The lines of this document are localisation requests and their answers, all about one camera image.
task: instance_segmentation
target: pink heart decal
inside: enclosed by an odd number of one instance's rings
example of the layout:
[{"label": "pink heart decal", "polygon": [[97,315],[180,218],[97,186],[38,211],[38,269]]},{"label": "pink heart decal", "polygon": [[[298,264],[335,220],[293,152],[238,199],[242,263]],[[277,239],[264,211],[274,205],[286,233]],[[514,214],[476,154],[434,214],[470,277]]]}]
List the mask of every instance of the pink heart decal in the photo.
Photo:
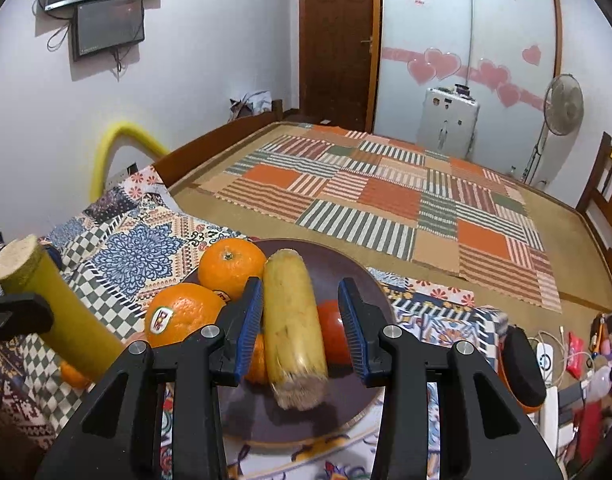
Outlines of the pink heart decal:
[{"label": "pink heart decal", "polygon": [[479,62],[479,76],[484,85],[491,91],[510,80],[510,71],[505,66],[496,66],[492,61],[482,59]]},{"label": "pink heart decal", "polygon": [[408,62],[408,73],[415,78],[417,83],[422,85],[435,77],[437,71],[425,59],[413,59]]},{"label": "pink heart decal", "polygon": [[436,71],[437,79],[445,79],[461,68],[459,56],[451,53],[442,53],[438,48],[428,48],[423,54],[425,60],[430,63]]},{"label": "pink heart decal", "polygon": [[499,96],[499,101],[502,102],[502,105],[509,108],[519,102],[521,92],[519,91],[518,86],[513,85],[512,83],[506,83],[497,89],[497,95]]},{"label": "pink heart decal", "polygon": [[530,48],[524,48],[523,51],[521,51],[521,57],[526,63],[539,66],[541,51],[537,45],[532,45]]}]

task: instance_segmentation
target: patterned bedspread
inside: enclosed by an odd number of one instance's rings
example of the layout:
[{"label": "patterned bedspread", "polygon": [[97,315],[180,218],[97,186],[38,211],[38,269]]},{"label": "patterned bedspread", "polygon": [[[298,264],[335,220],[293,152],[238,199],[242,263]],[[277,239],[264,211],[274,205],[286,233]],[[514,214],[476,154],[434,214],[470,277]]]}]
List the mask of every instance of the patterned bedspread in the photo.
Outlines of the patterned bedspread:
[{"label": "patterned bedspread", "polygon": [[264,214],[560,311],[515,182],[400,140],[301,124],[200,184]]},{"label": "patterned bedspread", "polygon": [[[224,237],[245,237],[177,209],[159,175],[147,168],[46,238],[60,250],[64,279],[108,330],[126,339],[144,328],[145,307],[162,288],[182,282],[202,252]],[[432,344],[471,341],[496,369],[496,348],[507,316],[477,307],[474,293],[378,269],[369,271],[388,296],[403,329]],[[87,392],[71,388],[59,373],[60,358],[38,335],[0,344],[3,407],[14,423],[42,447],[67,424]],[[428,478],[439,474],[439,410],[429,385]],[[163,478],[171,478],[173,395],[166,394],[162,430]],[[346,433],[282,453],[265,453],[225,439],[232,476],[306,480],[369,478],[382,403]]]}]

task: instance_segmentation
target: yellow cylinder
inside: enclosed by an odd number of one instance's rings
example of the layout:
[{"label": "yellow cylinder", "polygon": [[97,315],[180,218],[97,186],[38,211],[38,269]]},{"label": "yellow cylinder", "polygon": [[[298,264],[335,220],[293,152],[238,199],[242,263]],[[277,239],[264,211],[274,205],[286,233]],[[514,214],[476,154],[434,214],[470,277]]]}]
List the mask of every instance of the yellow cylinder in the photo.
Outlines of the yellow cylinder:
[{"label": "yellow cylinder", "polygon": [[14,240],[0,251],[0,285],[6,294],[34,292],[51,307],[50,332],[40,334],[59,356],[92,381],[99,381],[124,350],[70,290],[35,235]]}]

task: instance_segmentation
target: wooden bed rail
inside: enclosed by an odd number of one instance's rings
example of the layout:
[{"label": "wooden bed rail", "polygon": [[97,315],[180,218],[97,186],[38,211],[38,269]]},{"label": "wooden bed rail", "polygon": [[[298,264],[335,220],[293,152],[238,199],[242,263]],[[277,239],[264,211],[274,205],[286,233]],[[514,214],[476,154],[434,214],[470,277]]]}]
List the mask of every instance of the wooden bed rail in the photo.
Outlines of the wooden bed rail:
[{"label": "wooden bed rail", "polygon": [[[606,228],[612,230],[612,137],[606,132],[601,137],[597,158],[576,209],[592,231],[612,276],[612,247],[604,241],[605,237],[612,238],[612,233],[605,232]],[[588,209],[598,209],[602,218],[595,218],[596,212],[591,218]]]},{"label": "wooden bed rail", "polygon": [[177,148],[158,160],[154,166],[166,187],[172,186],[195,168],[257,130],[283,119],[281,100],[273,101],[273,110],[236,119]]}]

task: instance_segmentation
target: wooden bed frame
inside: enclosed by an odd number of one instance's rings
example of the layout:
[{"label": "wooden bed frame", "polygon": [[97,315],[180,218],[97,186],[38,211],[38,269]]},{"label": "wooden bed frame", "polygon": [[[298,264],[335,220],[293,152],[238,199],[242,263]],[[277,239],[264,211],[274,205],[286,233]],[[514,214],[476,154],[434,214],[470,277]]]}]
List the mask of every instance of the wooden bed frame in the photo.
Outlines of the wooden bed frame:
[{"label": "wooden bed frame", "polygon": [[[154,167],[159,173],[166,187],[170,188],[180,182],[184,177],[190,174],[193,170],[196,170],[196,168],[198,168],[208,160],[211,160],[213,158],[221,158],[220,155],[227,156],[226,152],[229,152],[230,149],[236,146],[238,143],[254,135],[255,133],[259,132],[259,130],[264,129],[270,124],[281,120],[283,120],[283,106],[281,100],[276,100],[273,101],[273,111],[266,112],[257,116],[237,119],[230,123],[224,124],[224,126],[220,126],[217,129],[208,132],[205,135],[196,138],[195,140],[192,140],[184,146],[177,148],[174,152],[161,158],[161,160],[158,160],[154,164]],[[610,147],[610,136],[607,136],[607,138],[608,147]],[[602,148],[599,150],[598,160],[606,159],[606,150],[608,153],[610,152],[610,150],[604,146],[604,142],[602,142]],[[601,177],[601,168],[602,166],[599,166],[598,170],[593,170],[590,180],[588,181],[588,186],[590,187],[586,186],[586,191],[584,192],[582,200],[580,201],[580,205],[582,203],[585,203],[585,206],[582,206],[581,208],[580,206],[578,206],[576,210],[567,205],[566,203],[563,203],[557,200],[556,198],[551,197],[538,189],[535,189],[534,187],[527,186],[525,184],[522,184],[521,182],[517,182],[517,184],[518,186],[521,186],[533,193],[536,193],[546,198],[547,200],[550,200],[550,202],[554,202],[557,205],[579,216],[579,218],[582,220],[582,223],[586,227],[588,234],[590,235],[596,247],[598,248],[599,253],[602,254],[602,259],[604,260],[606,272],[608,273],[612,281],[612,251],[606,250],[606,247],[602,243],[598,232],[593,227],[592,223],[588,220],[587,215],[584,214],[584,211],[587,208],[587,203],[589,202],[589,200],[587,199],[587,195],[590,192],[588,190],[592,190],[590,182],[595,181],[597,172],[599,178]],[[611,310],[607,310],[599,304],[583,300],[582,298],[577,298],[576,296],[571,296],[562,291],[560,291],[559,294],[562,300],[572,301],[573,303],[581,304],[600,312],[611,312]]]},{"label": "wooden bed frame", "polygon": [[601,137],[597,158],[590,172],[576,210],[583,216],[603,254],[612,276],[612,247],[606,246],[595,222],[588,215],[588,208],[595,205],[612,229],[612,137],[606,132]]}]

